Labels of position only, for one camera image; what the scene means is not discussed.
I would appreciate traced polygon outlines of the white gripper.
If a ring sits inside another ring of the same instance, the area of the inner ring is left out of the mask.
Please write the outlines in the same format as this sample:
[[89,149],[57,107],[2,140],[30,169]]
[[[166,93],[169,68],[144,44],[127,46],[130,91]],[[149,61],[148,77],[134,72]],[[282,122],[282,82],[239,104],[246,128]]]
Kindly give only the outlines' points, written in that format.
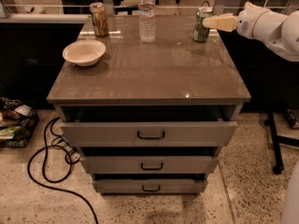
[[267,12],[269,9],[266,7],[259,7],[251,2],[246,2],[244,9],[239,12],[238,16],[234,16],[232,13],[211,16],[204,18],[203,25],[206,28],[224,32],[232,32],[236,29],[240,35],[252,39],[256,22]]

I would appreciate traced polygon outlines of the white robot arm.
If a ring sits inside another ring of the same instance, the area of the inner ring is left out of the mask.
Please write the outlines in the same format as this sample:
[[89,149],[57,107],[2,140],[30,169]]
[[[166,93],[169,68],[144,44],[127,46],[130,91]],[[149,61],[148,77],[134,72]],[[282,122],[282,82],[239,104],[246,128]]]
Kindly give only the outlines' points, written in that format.
[[[236,30],[247,39],[261,41],[280,58],[289,62],[299,61],[299,12],[284,15],[267,7],[246,2],[237,16],[232,13],[204,18],[206,28],[225,32]],[[281,224],[299,224],[299,161],[292,170],[288,184]]]

